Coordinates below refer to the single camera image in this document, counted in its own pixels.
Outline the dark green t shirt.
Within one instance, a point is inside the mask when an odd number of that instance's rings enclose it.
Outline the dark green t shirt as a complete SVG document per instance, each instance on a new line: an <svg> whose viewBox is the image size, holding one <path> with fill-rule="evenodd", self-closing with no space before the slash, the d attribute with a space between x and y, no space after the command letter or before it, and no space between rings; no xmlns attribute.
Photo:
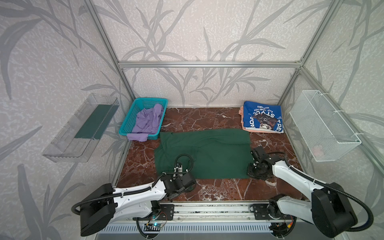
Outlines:
<svg viewBox="0 0 384 240"><path fill-rule="evenodd" d="M155 149L158 174L174 171L175 162L196 179L246 179L253 162L250 134L240 129L185 133L163 132Z"/></svg>

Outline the teal plastic laundry basket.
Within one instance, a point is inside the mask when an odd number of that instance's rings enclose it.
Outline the teal plastic laundry basket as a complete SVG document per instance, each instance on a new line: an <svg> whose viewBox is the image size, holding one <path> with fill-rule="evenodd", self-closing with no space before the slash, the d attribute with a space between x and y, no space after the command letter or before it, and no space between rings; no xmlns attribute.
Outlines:
<svg viewBox="0 0 384 240"><path fill-rule="evenodd" d="M130 141L156 140L165 117L168 100L137 98L119 129L119 134Z"/></svg>

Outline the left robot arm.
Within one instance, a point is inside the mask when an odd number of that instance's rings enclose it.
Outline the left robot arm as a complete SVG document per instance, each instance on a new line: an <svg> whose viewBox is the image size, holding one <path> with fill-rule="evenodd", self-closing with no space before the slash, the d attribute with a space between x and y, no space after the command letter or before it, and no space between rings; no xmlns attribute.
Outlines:
<svg viewBox="0 0 384 240"><path fill-rule="evenodd" d="M145 219L160 211L159 202L172 200L197 184L192 173L161 174L154 182L130 188L104 184L72 206L80 216L81 237L103 230L109 223L124 219Z"/></svg>

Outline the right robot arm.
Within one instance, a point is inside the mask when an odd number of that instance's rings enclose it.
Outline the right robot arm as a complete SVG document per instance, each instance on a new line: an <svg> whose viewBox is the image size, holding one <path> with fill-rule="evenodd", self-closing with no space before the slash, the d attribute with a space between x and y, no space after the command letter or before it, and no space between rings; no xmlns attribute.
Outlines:
<svg viewBox="0 0 384 240"><path fill-rule="evenodd" d="M328 238L333 238L358 223L349 198L340 185L317 183L291 165L283 152L268 154L259 146L251 150L251 154L254 161L247 168L249 177L263 181L276 177L306 197L305 200L298 200L280 194L271 198L267 206L270 218L279 220L291 216L302 219L315 225Z"/></svg>

